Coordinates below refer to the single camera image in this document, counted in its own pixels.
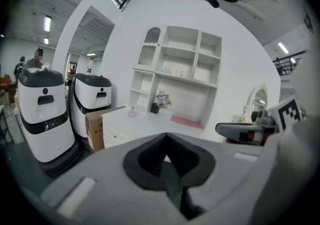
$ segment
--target person wearing cap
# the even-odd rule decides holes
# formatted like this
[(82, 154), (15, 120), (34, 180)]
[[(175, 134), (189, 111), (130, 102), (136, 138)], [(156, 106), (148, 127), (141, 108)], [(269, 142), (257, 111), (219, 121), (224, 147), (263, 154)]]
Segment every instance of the person wearing cap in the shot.
[(17, 82), (18, 81), (18, 76), (19, 76), (19, 74), (22, 72), (22, 70), (24, 69), (24, 67), (25, 67), (25, 57), (24, 56), (22, 56), (21, 58), (20, 58), (20, 62), (15, 66), (15, 68), (14, 68), (14, 72), (13, 72), (13, 74), (14, 74), (14, 76), (15, 76), (15, 81)]
[(29, 68), (41, 69), (43, 58), (44, 58), (44, 50), (41, 48), (38, 48), (34, 53), (34, 58), (28, 59), (27, 62), (25, 63), (24, 68), (25, 69), (29, 69)]

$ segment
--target white column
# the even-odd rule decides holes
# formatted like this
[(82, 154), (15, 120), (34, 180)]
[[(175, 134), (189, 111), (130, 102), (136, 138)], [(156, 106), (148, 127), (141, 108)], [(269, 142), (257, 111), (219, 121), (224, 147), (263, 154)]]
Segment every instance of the white column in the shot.
[(84, 17), (85, 13), (90, 7), (90, 2), (88, 0), (83, 0), (73, 11), (69, 20), (66, 22), (64, 29), (59, 38), (59, 42), (56, 46), (54, 53), (52, 69), (60, 73), (64, 72), (65, 61), (68, 54), (68, 50), (76, 33), (79, 23)]

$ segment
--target black and white robot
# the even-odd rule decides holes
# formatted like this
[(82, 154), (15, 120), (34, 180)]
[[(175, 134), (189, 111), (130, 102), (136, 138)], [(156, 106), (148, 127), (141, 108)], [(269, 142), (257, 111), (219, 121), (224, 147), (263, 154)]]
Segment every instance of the black and white robot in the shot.
[(111, 108), (109, 79), (97, 75), (74, 74), (68, 81), (68, 112), (75, 138), (89, 150), (92, 143), (86, 130), (86, 113)]
[(28, 68), (19, 75), (18, 92), (26, 141), (44, 171), (55, 176), (81, 154), (68, 116), (64, 78), (54, 70)]

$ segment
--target drawer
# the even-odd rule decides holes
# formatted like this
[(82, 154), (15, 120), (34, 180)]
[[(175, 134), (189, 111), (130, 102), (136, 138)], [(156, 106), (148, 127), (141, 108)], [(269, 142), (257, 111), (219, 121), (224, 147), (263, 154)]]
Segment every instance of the drawer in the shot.
[(118, 132), (109, 125), (103, 127), (103, 142), (105, 148), (107, 148), (107, 146), (113, 147), (116, 145), (127, 143), (132, 140), (132, 138), (122, 134), (121, 132)]

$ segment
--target potted flower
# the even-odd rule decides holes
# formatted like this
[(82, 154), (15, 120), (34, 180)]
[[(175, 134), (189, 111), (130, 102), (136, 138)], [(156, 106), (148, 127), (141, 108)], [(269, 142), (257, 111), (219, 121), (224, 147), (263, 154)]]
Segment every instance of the potted flower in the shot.
[(159, 89), (159, 93), (155, 97), (155, 103), (151, 105), (150, 112), (157, 114), (160, 108), (166, 108), (168, 105), (171, 105), (169, 94)]

